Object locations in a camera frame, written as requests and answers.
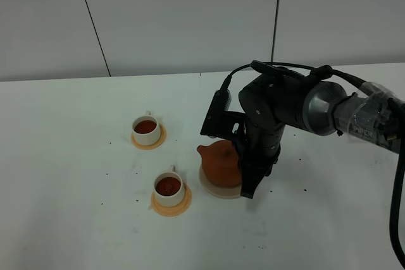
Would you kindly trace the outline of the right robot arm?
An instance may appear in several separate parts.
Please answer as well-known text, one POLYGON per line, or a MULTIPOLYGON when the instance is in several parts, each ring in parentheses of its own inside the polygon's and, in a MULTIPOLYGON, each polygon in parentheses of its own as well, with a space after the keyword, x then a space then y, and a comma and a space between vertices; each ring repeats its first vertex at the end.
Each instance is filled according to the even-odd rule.
POLYGON ((277 162, 286 126, 320 136, 346 133, 400 152, 401 119, 392 108, 403 110, 404 103, 374 83, 362 82, 347 95, 341 85, 314 73, 261 75, 239 92, 239 102, 246 140, 239 148, 240 194, 249 199, 277 162))

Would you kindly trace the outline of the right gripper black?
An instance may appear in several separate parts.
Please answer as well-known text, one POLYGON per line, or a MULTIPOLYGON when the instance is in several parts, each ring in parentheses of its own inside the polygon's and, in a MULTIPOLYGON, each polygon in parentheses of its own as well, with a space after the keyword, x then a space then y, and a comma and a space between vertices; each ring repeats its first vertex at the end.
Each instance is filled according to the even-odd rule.
POLYGON ((263 178, 271 174, 286 126, 317 135, 323 133, 319 123, 311 126, 319 114, 309 106, 321 83, 314 75, 297 78, 261 75, 239 92, 245 113, 245 137, 231 142, 239 157, 242 197, 253 199, 263 178))

